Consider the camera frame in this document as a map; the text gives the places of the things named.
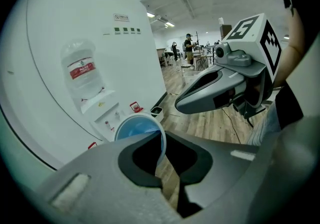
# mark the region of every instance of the black opening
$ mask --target black opening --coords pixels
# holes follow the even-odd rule
[[[214,81],[215,79],[218,78],[218,72],[214,71],[214,72],[210,72],[204,76],[202,76],[186,93],[189,94],[207,84],[209,84],[210,82]]]
[[[213,164],[211,154],[181,137],[166,132],[166,156],[180,177],[180,188],[177,212],[186,218],[202,208],[191,203],[185,192],[185,186],[199,183],[207,175]]]
[[[151,115],[152,115],[153,117],[156,117],[161,111],[162,111],[161,108],[155,107],[155,108],[152,109]]]
[[[150,188],[162,188],[161,179],[155,176],[161,154],[160,131],[131,144],[121,151],[118,165],[122,173],[134,184]]]
[[[214,106],[215,106],[216,108],[220,108],[220,107],[223,107],[223,106],[229,104],[229,102],[230,102],[229,92],[226,91],[226,92],[224,92],[223,94],[218,95],[217,97],[215,97],[215,98],[213,99],[213,101],[214,101]]]
[[[254,89],[255,86],[261,84],[262,82],[262,73],[255,78],[249,78],[247,80],[247,87],[244,91],[244,99],[252,106],[257,105],[259,101],[260,93]]]
[[[224,56],[224,50],[221,48],[221,47],[218,47],[216,50],[215,50],[215,53],[217,55],[217,57],[223,57]]]

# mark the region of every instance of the ceiling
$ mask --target ceiling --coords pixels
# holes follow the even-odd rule
[[[283,0],[142,0],[142,3],[147,11],[176,25],[165,29],[163,22],[149,18],[152,31],[174,30],[190,20],[210,20],[212,30],[219,30],[219,17],[234,26],[241,19],[265,13],[276,30],[288,32]]]

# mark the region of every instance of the table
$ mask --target table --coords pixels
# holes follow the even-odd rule
[[[209,67],[210,64],[214,63],[214,56],[213,55],[199,55],[193,56],[193,63],[195,64],[196,71],[202,71]]]
[[[162,56],[162,57],[160,57],[160,56],[158,56],[158,58],[159,58],[159,63],[160,63],[160,66],[161,65],[163,65],[163,66],[166,66],[166,59]]]
[[[211,45],[211,46],[207,46],[207,48],[209,49],[210,51],[210,54],[214,54],[216,52],[216,47],[218,47],[218,45]]]

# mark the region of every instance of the sticker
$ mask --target sticker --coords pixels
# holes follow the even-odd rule
[[[97,143],[96,142],[92,142],[89,147],[88,147],[88,150],[93,148],[93,147],[96,147],[97,146]]]
[[[126,14],[113,14],[115,21],[129,22],[129,16]]]
[[[230,36],[227,38],[228,39],[242,39],[247,32],[251,29],[255,21],[259,15],[247,18],[245,20],[242,20],[239,22],[239,24],[233,29],[232,33]]]
[[[115,27],[114,32],[115,34],[121,34],[119,27]]]
[[[92,71],[95,68],[96,67],[92,57],[83,58],[68,66],[68,70],[72,79],[78,78],[79,76],[86,74],[87,72]]]
[[[260,44],[268,59],[272,74],[274,75],[281,55],[281,46],[269,21],[267,20],[265,24],[266,26],[264,27]]]

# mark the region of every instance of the ceiling beam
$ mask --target ceiling beam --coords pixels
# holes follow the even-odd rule
[[[153,24],[154,22],[158,21],[158,19],[161,18],[161,15],[156,15],[153,18],[150,18],[150,24]]]
[[[185,7],[187,8],[190,16],[191,16],[191,19],[194,19],[195,18],[195,13],[194,13],[194,10],[189,2],[189,0],[181,0],[181,2],[185,5]]]
[[[157,6],[157,7],[153,8],[152,10],[153,10],[153,11],[156,11],[157,9],[162,8],[162,7],[164,7],[164,6],[168,6],[168,5],[170,5],[170,4],[174,4],[176,1],[177,1],[177,0],[169,1],[169,2],[167,2],[167,3],[165,3],[165,4],[162,4],[162,5],[160,5],[160,6]]]
[[[152,29],[152,32],[155,32],[155,31],[157,31],[157,30],[161,30],[161,29],[164,29],[164,28],[165,28],[164,26],[163,26],[163,27],[162,27],[162,26],[159,26],[158,28],[155,28],[155,29],[152,29],[152,28],[151,28],[151,29]]]

